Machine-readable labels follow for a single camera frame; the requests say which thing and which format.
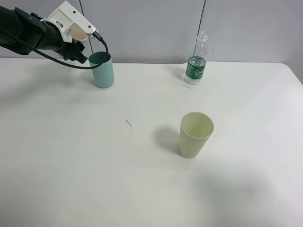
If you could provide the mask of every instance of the green bottle label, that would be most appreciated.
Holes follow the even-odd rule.
[[[195,64],[192,64],[192,63],[190,63],[190,61],[188,61],[186,75],[191,79],[201,79],[203,76],[205,64],[203,66],[197,66],[197,65],[200,65],[200,62],[198,62],[198,64],[197,64],[197,62]]]

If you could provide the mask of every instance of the cream plastic cup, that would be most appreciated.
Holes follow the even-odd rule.
[[[179,151],[183,157],[194,158],[214,131],[214,123],[204,113],[192,112],[181,120]]]

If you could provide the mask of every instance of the gray wall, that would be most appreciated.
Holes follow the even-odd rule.
[[[302,9],[302,0],[206,0],[209,60],[285,63],[303,82]]]
[[[106,40],[114,62],[184,63],[195,45],[203,0],[81,0],[86,18]],[[14,6],[48,17],[63,0],[6,0]],[[80,11],[78,0],[69,0]],[[93,40],[93,48],[102,50]],[[91,54],[86,42],[84,53]],[[20,57],[0,49],[2,57]],[[28,57],[39,57],[30,54]]]

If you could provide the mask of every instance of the plastic cup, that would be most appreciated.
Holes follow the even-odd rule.
[[[214,123],[203,113],[192,112],[181,120],[179,151],[183,157],[194,158],[214,131]]]
[[[106,52],[97,52],[93,53],[89,57],[89,63],[91,66],[98,65],[101,62],[104,63],[91,71],[93,73],[96,85],[100,88],[107,88],[112,86],[115,80],[113,63],[110,54]]]

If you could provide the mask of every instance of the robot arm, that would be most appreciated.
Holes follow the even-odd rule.
[[[106,46],[96,28],[67,1],[47,19],[0,6],[0,46],[15,53],[27,55],[32,50],[53,50],[64,60],[84,63],[87,57],[82,53],[82,42],[90,36]]]

